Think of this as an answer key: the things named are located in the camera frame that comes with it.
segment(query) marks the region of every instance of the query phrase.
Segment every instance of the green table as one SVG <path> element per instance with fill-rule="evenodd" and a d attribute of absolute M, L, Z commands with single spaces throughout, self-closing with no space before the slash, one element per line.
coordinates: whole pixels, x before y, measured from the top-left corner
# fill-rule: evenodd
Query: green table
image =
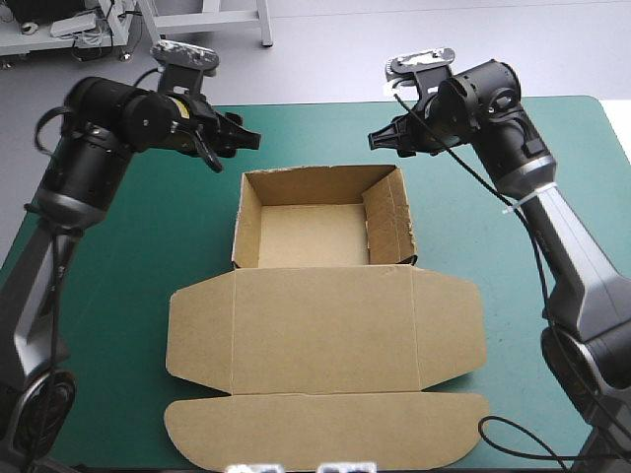
<path fill-rule="evenodd" d="M 631 274 L 631 168 L 600 107 L 591 98 L 525 100 L 559 161 L 558 182 L 618 269 Z M 394 103 L 223 107 L 262 133 L 259 152 L 239 152 L 226 170 L 151 151 L 130 166 L 106 221 L 80 244 L 63 295 L 62 333 L 78 376 L 74 410 L 54 455 L 70 464 L 190 466 L 163 424 L 176 399 L 212 390 L 165 370 L 169 297 L 231 270 L 241 173 L 304 165 L 402 167 L 420 247 L 417 266 L 474 281 L 485 305 L 488 363 L 436 390 L 484 393 L 495 414 L 537 431 L 564 454 L 588 434 L 540 356 L 541 299 L 531 249 L 516 218 L 449 156 L 400 160 L 370 152 L 367 133 L 400 114 Z M 459 150 L 481 170 L 471 149 Z M 4 268 L 15 261 L 34 220 L 27 217 Z M 515 432 L 491 433 L 536 450 Z M 458 467 L 543 467 L 477 447 Z"/>

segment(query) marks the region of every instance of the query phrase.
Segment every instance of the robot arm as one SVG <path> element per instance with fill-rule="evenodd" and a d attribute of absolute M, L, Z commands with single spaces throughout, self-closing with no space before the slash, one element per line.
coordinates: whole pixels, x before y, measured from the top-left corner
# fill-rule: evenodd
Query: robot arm
<path fill-rule="evenodd" d="M 77 243 L 105 218 L 133 154 L 173 149 L 219 172 L 219 157 L 258 149 L 260 135 L 201 94 L 203 77 L 219 64 L 214 51 L 160 41 L 152 54 L 164 68 L 156 92 L 84 79 L 37 127 L 64 114 L 61 140 L 28 206 L 40 216 L 36 230 L 0 289 L 3 473 L 25 471 L 46 455 L 72 406 L 73 376 L 56 368 L 68 356 L 57 338 L 56 302 Z"/>
<path fill-rule="evenodd" d="M 454 57 L 444 48 L 388 62 L 389 83 L 414 85 L 419 102 L 412 112 L 372 133 L 371 149 L 394 148 L 409 157 L 471 144 L 497 191 L 518 201 L 554 276 L 544 313 L 551 326 L 543 332 L 542 350 L 575 407 L 594 427 L 581 454 L 629 451 L 631 281 L 618 274 L 559 192 L 556 161 L 521 105 L 515 72 L 489 61 L 452 75 Z M 573 471 L 621 473 L 631 466 L 601 458 L 576 462 Z"/>

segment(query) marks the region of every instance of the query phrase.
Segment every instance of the open cardboard box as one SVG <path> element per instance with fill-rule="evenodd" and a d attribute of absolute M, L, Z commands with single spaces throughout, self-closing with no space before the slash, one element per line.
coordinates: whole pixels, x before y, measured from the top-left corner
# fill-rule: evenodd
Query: open cardboard box
<path fill-rule="evenodd" d="M 480 298 L 398 264 L 415 259 L 394 166 L 244 174 L 237 269 L 173 295 L 167 351 L 171 374 L 233 395 L 169 406 L 175 446 L 212 470 L 466 455 L 486 400 L 420 391 L 484 364 Z"/>

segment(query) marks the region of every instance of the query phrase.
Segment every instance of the black cable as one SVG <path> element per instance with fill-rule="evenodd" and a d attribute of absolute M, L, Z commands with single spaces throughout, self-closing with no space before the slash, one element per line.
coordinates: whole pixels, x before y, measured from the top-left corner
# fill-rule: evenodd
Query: black cable
<path fill-rule="evenodd" d="M 534 453 L 525 453 L 523 451 L 518 451 L 518 450 L 513 450 L 511 448 L 507 448 L 505 446 L 502 446 L 498 443 L 496 443 L 495 441 L 491 440 L 486 433 L 484 432 L 484 426 L 486 424 L 488 424 L 489 422 L 500 422 L 503 424 L 507 424 L 517 430 L 519 430 L 520 432 L 526 434 L 527 436 L 529 436 L 531 439 L 533 439 L 534 441 L 536 441 L 539 445 L 541 445 L 543 448 L 545 448 L 548 452 L 550 451 L 549 446 L 547 446 L 545 443 L 543 443 L 541 441 L 541 439 L 539 439 L 535 434 L 533 434 L 532 432 L 530 432 L 528 429 L 526 429 L 523 426 L 520 426 L 519 424 L 517 424 L 516 422 L 513 422 L 509 419 L 500 417 L 500 416 L 487 416 L 482 418 L 482 420 L 478 423 L 478 432 L 480 433 L 480 436 L 482 437 L 482 439 L 488 443 L 490 446 L 492 446 L 493 448 L 495 448 L 496 450 L 501 451 L 502 453 L 506 453 L 508 455 L 511 456 L 516 456 L 517 458 L 524 458 L 527 460 L 544 460 L 544 461 L 549 461 L 549 460 L 556 460 L 557 462 L 560 461 L 571 461 L 571 460 L 606 460 L 606 459 L 622 459 L 624 461 L 627 461 L 627 458 L 625 458 L 621 453 L 620 454 L 608 454 L 608 453 L 601 453 L 601 454 L 590 454 L 590 455 L 558 455 L 556 453 L 550 454 L 550 455 L 537 455 Z"/>
<path fill-rule="evenodd" d="M 103 48 L 101 46 L 99 46 L 99 52 L 97 52 L 97 54 L 94 57 L 87 57 L 87 56 L 82 56 L 77 54 L 77 51 L 79 50 L 78 47 L 76 47 L 77 45 L 77 38 L 75 37 L 75 39 L 72 41 L 72 46 L 70 48 L 70 54 L 72 55 L 72 57 L 74 57 L 75 59 L 77 59 L 79 62 L 90 62 L 90 61 L 96 61 L 99 59 L 105 59 L 106 57 L 110 56 L 113 51 L 114 51 L 114 34 L 113 31 L 111 30 L 111 27 L 109 26 L 109 16 L 111 15 L 111 11 L 114 9 L 114 5 L 116 3 L 115 0 L 109 0 L 110 4 L 109 4 L 109 9 L 107 10 L 107 13 L 105 15 L 105 23 L 107 26 L 107 32 L 109 33 L 109 49 L 107 50 L 107 52 L 103 53 Z"/>
<path fill-rule="evenodd" d="M 152 74 L 156 74 L 159 72 L 160 72 L 160 69 L 158 69 L 157 67 L 154 69 L 149 69 L 147 72 L 143 73 L 138 79 L 136 79 L 136 82 L 134 82 L 132 87 L 138 87 L 140 83 L 144 81 L 146 78 L 148 78 Z"/>
<path fill-rule="evenodd" d="M 37 121 L 37 125 L 35 126 L 35 148 L 40 152 L 47 156 L 52 156 L 52 152 L 48 150 L 39 139 L 39 134 L 41 129 L 46 126 L 46 124 L 52 120 L 54 117 L 59 115 L 74 115 L 75 111 L 69 106 L 56 106 L 55 108 L 50 109 L 41 118 Z"/>
<path fill-rule="evenodd" d="M 507 206 L 511 206 L 511 202 L 506 197 L 504 197 L 502 194 L 500 194 L 488 182 L 486 182 L 473 168 L 471 168 L 467 163 L 465 163 L 452 150 L 452 148 L 447 143 L 445 143 L 444 140 L 442 140 L 436 133 L 434 133 L 434 131 L 431 129 L 431 127 L 427 123 L 425 123 L 425 120 L 423 120 L 420 116 L 418 116 L 418 114 L 412 108 L 410 108 L 407 105 L 407 103 L 405 103 L 398 94 L 394 94 L 394 97 L 400 103 L 400 105 L 403 108 L 405 108 L 405 110 L 407 110 L 407 112 L 410 114 L 410 116 L 412 116 L 414 119 L 416 119 L 416 121 L 418 121 L 425 128 L 425 130 L 432 136 L 432 138 L 434 138 L 434 140 L 436 140 L 436 142 L 439 143 L 444 148 L 444 150 L 447 153 L 449 153 L 449 155 L 452 156 L 452 158 L 454 158 L 454 160 L 459 165 L 461 165 L 471 176 L 473 176 L 473 178 L 475 178 L 475 180 L 477 180 L 486 190 L 488 190 L 491 194 L 493 194 L 495 197 L 497 197 L 504 204 L 506 204 Z M 598 406 L 598 408 L 607 416 L 609 421 L 611 421 L 611 423 L 614 426 L 616 426 L 618 428 L 618 430 L 620 430 L 620 432 L 622 434 L 624 434 L 628 439 L 631 440 L 631 432 L 629 432 L 629 430 L 626 429 L 615 418 L 615 416 L 613 414 L 611 414 L 611 412 L 609 412 L 609 410 L 597 398 L 596 394 L 594 394 L 592 392 L 592 390 L 588 386 L 587 382 L 583 379 L 583 377 L 581 376 L 581 374 L 579 373 L 577 368 L 574 366 L 574 364 L 570 360 L 570 356 L 568 355 L 567 351 L 565 350 L 565 348 L 561 344 L 561 340 L 560 340 L 558 331 L 556 329 L 556 325 L 554 324 L 554 322 L 551 320 L 551 317 L 549 316 L 550 312 L 549 312 L 549 307 L 548 307 L 547 282 L 546 282 L 546 278 L 545 278 L 545 271 L 543 269 L 543 262 L 541 260 L 541 255 L 540 255 L 538 242 L 537 242 L 535 234 L 534 234 L 532 228 L 530 227 L 530 225 L 529 225 L 526 217 L 524 216 L 524 214 L 519 209 L 515 209 L 515 215 L 518 217 L 518 219 L 520 219 L 520 222 L 522 222 L 522 224 L 524 225 L 524 227 L 525 227 L 525 229 L 526 229 L 526 231 L 528 233 L 528 236 L 530 238 L 530 243 L 532 244 L 532 249 L 533 249 L 533 252 L 534 252 L 534 260 L 536 262 L 537 272 L 538 272 L 538 276 L 539 276 L 539 282 L 540 282 L 540 285 L 541 285 L 541 293 L 542 293 L 542 296 L 543 296 L 543 307 L 544 307 L 543 313 L 544 313 L 544 316 L 545 316 L 546 320 L 548 321 L 548 327 L 552 331 L 552 334 L 555 337 L 555 341 L 556 341 L 557 345 L 559 346 L 559 349 L 560 349 L 563 357 L 565 358 L 566 363 L 572 369 L 572 372 L 573 372 L 574 376 L 581 383 L 583 388 L 590 395 L 590 397 L 592 398 L 593 402 Z M 609 441 L 609 439 L 607 437 L 602 436 L 602 438 L 608 444 L 608 446 L 616 452 L 616 454 L 614 454 L 614 455 L 605 455 L 605 456 L 598 456 L 598 455 L 587 455 L 587 456 L 585 456 L 584 455 L 584 456 L 573 456 L 573 457 L 571 457 L 571 456 L 560 457 L 560 456 L 555 454 L 553 457 L 546 457 L 545 459 L 548 459 L 548 460 L 554 459 L 554 460 L 556 460 L 557 458 L 566 458 L 566 459 L 576 459 L 576 460 L 587 460 L 587 459 L 599 459 L 599 458 L 619 458 L 619 459 L 622 459 L 622 460 L 626 461 L 627 463 L 631 464 L 631 461 L 627 457 L 625 457 L 622 453 L 617 451 L 616 448 L 611 444 L 611 442 Z M 489 444 L 491 446 L 493 446 L 494 448 L 497 445 L 496 443 L 494 443 L 494 444 L 489 443 Z"/>
<path fill-rule="evenodd" d="M 523 434 L 526 434 L 527 436 L 529 436 L 531 439 L 533 439 L 534 441 L 536 441 L 545 451 L 547 451 L 549 453 L 549 455 L 534 455 L 534 454 L 530 454 L 530 453 L 523 453 L 521 451 L 516 451 L 516 450 L 511 450 L 509 448 L 505 448 L 504 446 L 501 446 L 498 443 L 495 443 L 493 440 L 491 440 L 490 438 L 487 437 L 487 435 L 484 433 L 484 425 L 490 421 L 497 421 L 497 422 L 501 422 L 503 424 L 507 424 L 515 429 L 517 429 L 518 431 L 522 432 Z M 561 467 L 561 469 L 563 471 L 570 471 L 568 470 L 568 467 L 565 465 L 565 463 L 563 462 L 563 458 L 560 457 L 559 455 L 557 455 L 554 450 L 547 444 L 545 443 L 542 439 L 540 439 L 539 437 L 537 437 L 535 434 L 533 434 L 531 431 L 529 431 L 528 429 L 526 429 L 525 427 L 520 426 L 519 424 L 510 421 L 508 419 L 505 419 L 503 417 L 499 417 L 499 416 L 487 416 L 484 417 L 479 424 L 477 425 L 477 431 L 480 433 L 480 436 L 482 437 L 482 439 L 484 439 L 484 441 L 486 443 L 488 443 L 489 445 L 491 445 L 493 448 L 503 452 L 503 453 L 507 453 L 513 456 L 517 456 L 519 458 L 528 458 L 531 460 L 540 460 L 540 459 L 550 459 L 550 458 L 554 458 L 554 460 L 559 464 L 559 466 Z"/>
<path fill-rule="evenodd" d="M 48 414 L 50 411 L 50 404 L 52 402 L 52 395 L 55 387 L 55 373 L 57 371 L 57 345 L 59 340 L 59 271 L 61 269 L 61 265 L 59 263 L 59 241 L 57 239 L 58 234 L 57 231 L 53 228 L 50 229 L 51 235 L 51 252 L 52 252 L 52 275 L 51 275 L 51 287 L 50 293 L 52 296 L 52 320 L 51 320 L 51 330 L 50 330 L 50 368 L 48 369 L 48 379 L 46 380 L 45 392 L 46 397 L 43 401 L 43 406 L 41 407 L 41 419 L 39 421 L 39 429 L 37 430 L 37 435 L 34 438 L 33 444 L 31 445 L 29 455 L 27 456 L 27 461 L 23 468 L 23 471 L 29 471 L 31 466 L 33 465 L 34 460 L 36 460 L 37 450 L 39 449 L 39 444 L 41 443 L 41 439 L 44 436 L 44 432 L 46 430 L 46 421 L 48 419 Z"/>
<path fill-rule="evenodd" d="M 131 50 L 127 51 L 129 54 L 134 53 L 134 51 L 138 47 L 138 44 L 140 44 L 140 41 L 142 40 L 142 33 L 145 31 L 145 29 L 143 28 L 144 22 L 140 22 L 139 25 L 140 25 L 140 33 L 138 34 L 138 39 L 136 39 L 136 42 L 134 42 L 134 45 L 131 47 Z"/>

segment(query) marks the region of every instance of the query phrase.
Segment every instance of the white floor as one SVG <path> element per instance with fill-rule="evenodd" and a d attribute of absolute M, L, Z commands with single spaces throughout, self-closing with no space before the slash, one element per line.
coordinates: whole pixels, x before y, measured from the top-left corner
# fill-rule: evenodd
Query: white floor
<path fill-rule="evenodd" d="M 193 11 L 199 2 L 157 3 L 161 13 L 174 13 Z M 232 9 L 249 3 L 253 0 L 224 2 Z M 491 57 L 510 63 L 527 96 L 590 95 L 606 101 L 631 156 L 631 0 L 269 0 L 269 5 L 271 48 L 260 47 L 255 30 L 186 37 L 221 55 L 218 76 L 204 87 L 212 103 L 382 101 L 389 57 L 444 45 L 456 50 L 455 71 Z M 145 35 L 130 63 L 112 57 L 79 64 L 64 51 L 33 54 L 0 71 L 0 262 L 23 218 L 22 204 L 31 200 L 47 163 L 33 147 L 37 119 L 61 104 L 82 77 L 132 81 L 153 67 L 148 47 Z M 54 144 L 54 127 L 44 138 Z"/>

